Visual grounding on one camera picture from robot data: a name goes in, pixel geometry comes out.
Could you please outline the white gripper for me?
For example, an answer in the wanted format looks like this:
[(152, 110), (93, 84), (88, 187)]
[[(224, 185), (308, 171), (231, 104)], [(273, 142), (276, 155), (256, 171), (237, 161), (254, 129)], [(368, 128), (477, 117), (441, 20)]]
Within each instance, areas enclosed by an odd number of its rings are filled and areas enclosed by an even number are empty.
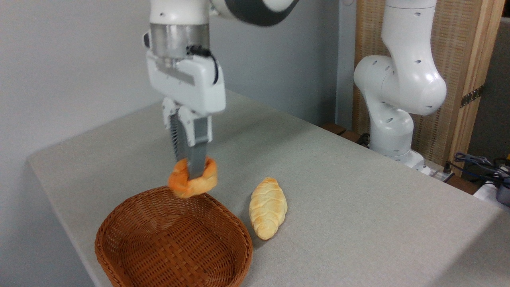
[(222, 67), (202, 56), (166, 67), (151, 51), (146, 52), (146, 62), (153, 89), (169, 97), (162, 102), (163, 120), (176, 161), (186, 159), (189, 179), (199, 178), (205, 170), (206, 147), (212, 141), (211, 115), (226, 108)]

